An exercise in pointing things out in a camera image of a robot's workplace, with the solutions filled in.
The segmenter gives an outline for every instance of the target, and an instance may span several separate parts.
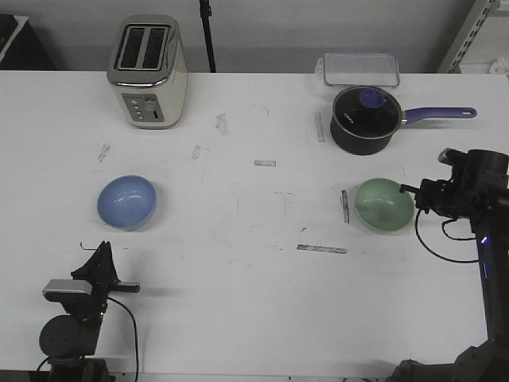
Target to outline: cable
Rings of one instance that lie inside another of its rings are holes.
[[[438,259],[442,259],[442,260],[445,260],[445,261],[449,261],[450,263],[456,263],[456,264],[472,264],[472,263],[478,263],[479,260],[455,260],[455,259],[449,259],[447,257],[444,257],[444,256],[440,256],[438,255],[435,251],[433,251],[431,248],[429,248],[425,242],[422,240],[421,238],[421,235],[419,235],[419,228],[418,228],[418,222],[419,222],[419,217],[421,215],[421,212],[422,210],[419,209],[418,212],[417,212],[417,215],[415,217],[415,235],[417,235],[417,238],[419,239],[419,242],[422,244],[422,246],[424,248],[426,248],[428,250],[429,253],[431,253],[432,255],[435,255]]]
[[[46,358],[45,358],[45,359],[44,359],[44,360],[43,360],[43,361],[39,364],[39,366],[37,366],[37,369],[35,370],[35,373],[40,372],[40,370],[41,370],[42,366],[43,366],[46,362],[48,362],[48,360],[49,360],[49,357],[46,357]]]
[[[442,223],[442,232],[444,233],[444,235],[446,235],[449,239],[456,240],[456,241],[471,241],[471,240],[476,239],[475,237],[452,237],[452,236],[450,236],[450,234],[448,234],[445,231],[445,226],[447,224],[454,223],[455,221],[458,221],[458,219],[450,219],[450,220],[446,220]]]
[[[108,300],[114,302],[115,304],[120,305],[122,308],[124,308],[127,313],[130,315],[131,319],[133,320],[133,327],[134,327],[134,352],[136,354],[136,374],[134,375],[134,382],[138,382],[138,375],[140,370],[140,359],[139,359],[139,352],[138,352],[138,329],[136,327],[136,320],[134,319],[134,315],[131,313],[129,308],[122,304],[120,301],[115,300],[112,297],[108,297]]]

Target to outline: tape mark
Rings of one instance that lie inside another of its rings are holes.
[[[200,157],[201,147],[196,145],[192,151],[191,159],[198,159]]]
[[[265,166],[265,167],[275,167],[276,161],[260,161],[256,160],[254,161],[255,166]]]
[[[302,251],[316,251],[316,252],[329,252],[329,253],[340,253],[341,255],[345,255],[348,251],[344,248],[335,248],[335,247],[321,247],[318,245],[304,245],[298,244],[298,250]]]
[[[283,216],[286,216],[286,194],[291,195],[291,193],[276,193],[276,194],[283,196]]]
[[[108,151],[110,150],[110,148],[111,148],[110,145],[107,145],[107,144],[103,145],[103,149],[101,150],[101,154],[99,154],[99,156],[97,157],[97,159],[99,160],[99,163],[102,162],[103,159],[107,156]]]
[[[325,142],[324,138],[324,124],[321,122],[321,114],[315,111],[315,126],[317,127],[318,142]]]
[[[216,115],[216,129],[222,135],[228,135],[228,124],[226,121],[226,114],[221,113]]]
[[[348,194],[346,189],[341,190],[341,204],[343,205],[344,223],[350,224],[350,210],[348,208]]]

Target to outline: green bowl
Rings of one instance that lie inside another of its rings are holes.
[[[384,232],[398,231],[414,217],[412,197],[407,192],[399,192],[399,183],[381,177],[360,185],[355,207],[363,223]]]

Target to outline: white wall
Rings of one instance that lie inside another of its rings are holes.
[[[473,0],[211,0],[218,72],[311,72],[331,50],[392,52],[402,72],[433,72]],[[168,14],[189,70],[208,69],[199,0],[1,0],[30,17],[57,66],[104,70],[120,22]]]

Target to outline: toaster button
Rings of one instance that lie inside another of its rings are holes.
[[[152,111],[156,108],[155,101],[145,101],[145,110]]]

